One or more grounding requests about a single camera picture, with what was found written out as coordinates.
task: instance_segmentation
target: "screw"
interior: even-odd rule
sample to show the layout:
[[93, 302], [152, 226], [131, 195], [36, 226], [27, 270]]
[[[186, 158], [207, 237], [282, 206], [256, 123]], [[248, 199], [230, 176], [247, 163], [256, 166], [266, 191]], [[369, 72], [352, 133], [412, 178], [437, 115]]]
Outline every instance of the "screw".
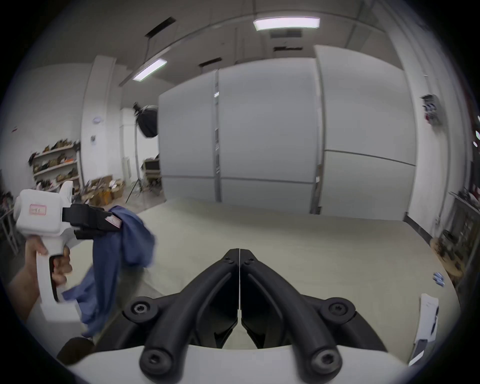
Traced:
[[312, 358], [312, 368], [321, 374], [332, 373], [341, 365], [342, 359], [334, 349], [324, 349]]
[[149, 310], [148, 305], [143, 303], [137, 304], [133, 307], [133, 313], [137, 313], [137, 314], [148, 312], [148, 310]]
[[335, 316], [342, 316], [347, 313], [347, 307], [342, 303], [332, 304], [330, 307], [328, 307], [328, 310]]
[[172, 359], [169, 354], [158, 349], [145, 352], [141, 357], [141, 363], [155, 374], [165, 374], [172, 367]]

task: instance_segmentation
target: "ceiling light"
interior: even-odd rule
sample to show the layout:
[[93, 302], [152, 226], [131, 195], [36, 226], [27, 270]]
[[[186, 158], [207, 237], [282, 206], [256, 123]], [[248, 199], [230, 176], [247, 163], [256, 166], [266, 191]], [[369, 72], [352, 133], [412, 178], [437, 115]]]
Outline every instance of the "ceiling light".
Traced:
[[258, 19], [253, 22], [257, 31], [275, 28], [318, 28], [318, 17], [271, 17]]
[[133, 79], [135, 81], [142, 81], [145, 77], [155, 72], [158, 68], [163, 67], [167, 62], [163, 59], [157, 59], [144, 70], [140, 71]]

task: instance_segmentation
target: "light stand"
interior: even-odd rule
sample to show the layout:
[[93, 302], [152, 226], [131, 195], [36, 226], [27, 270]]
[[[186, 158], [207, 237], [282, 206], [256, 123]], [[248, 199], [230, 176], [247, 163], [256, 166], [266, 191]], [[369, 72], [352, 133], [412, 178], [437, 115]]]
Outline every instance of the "light stand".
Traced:
[[130, 199], [130, 196], [132, 195], [133, 190], [137, 186], [137, 183], [139, 183], [139, 186], [140, 186], [140, 193], [143, 192], [142, 180], [140, 180], [140, 169], [138, 167], [137, 131], [138, 131], [138, 125], [137, 125], [137, 119], [135, 119], [135, 165], [137, 167], [137, 181], [133, 185], [133, 188], [130, 191], [130, 194], [128, 195], [128, 197], [127, 197], [127, 201], [125, 202], [126, 204], [128, 203], [128, 199]]

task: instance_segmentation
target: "white handle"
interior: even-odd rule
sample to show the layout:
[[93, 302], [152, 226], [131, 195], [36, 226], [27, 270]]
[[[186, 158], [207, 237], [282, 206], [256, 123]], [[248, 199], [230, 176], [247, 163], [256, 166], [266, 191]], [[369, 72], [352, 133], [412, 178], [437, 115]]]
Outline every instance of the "white handle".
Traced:
[[57, 287], [52, 284], [52, 277], [50, 271], [50, 257], [63, 254], [63, 238], [57, 237], [42, 237], [43, 245], [48, 251], [48, 256], [36, 255], [36, 275], [38, 278], [38, 288], [40, 289], [40, 297], [43, 304], [56, 304], [53, 290]]
[[78, 322], [80, 321], [81, 312], [77, 301], [64, 302], [51, 277], [53, 268], [50, 269], [50, 258], [56, 255], [63, 255], [65, 239], [63, 236], [43, 236], [42, 241], [48, 251], [48, 256], [43, 256], [39, 253], [36, 256], [36, 274], [42, 300], [42, 312], [47, 321]]

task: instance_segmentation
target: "white table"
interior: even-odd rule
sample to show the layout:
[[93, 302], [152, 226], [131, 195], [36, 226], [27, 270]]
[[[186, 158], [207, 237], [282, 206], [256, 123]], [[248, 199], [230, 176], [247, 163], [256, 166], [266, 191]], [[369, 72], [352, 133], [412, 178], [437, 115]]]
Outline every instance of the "white table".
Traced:
[[[352, 301], [388, 351], [407, 362], [417, 331], [420, 295], [439, 299], [437, 343], [458, 318], [454, 287], [432, 280], [443, 267], [429, 245], [401, 221], [294, 215], [173, 200], [139, 214], [156, 236], [155, 263], [144, 281], [162, 295], [179, 292], [231, 248], [251, 250], [301, 294]], [[80, 282], [91, 264], [91, 241], [72, 249]], [[241, 325], [226, 348], [254, 348]]]

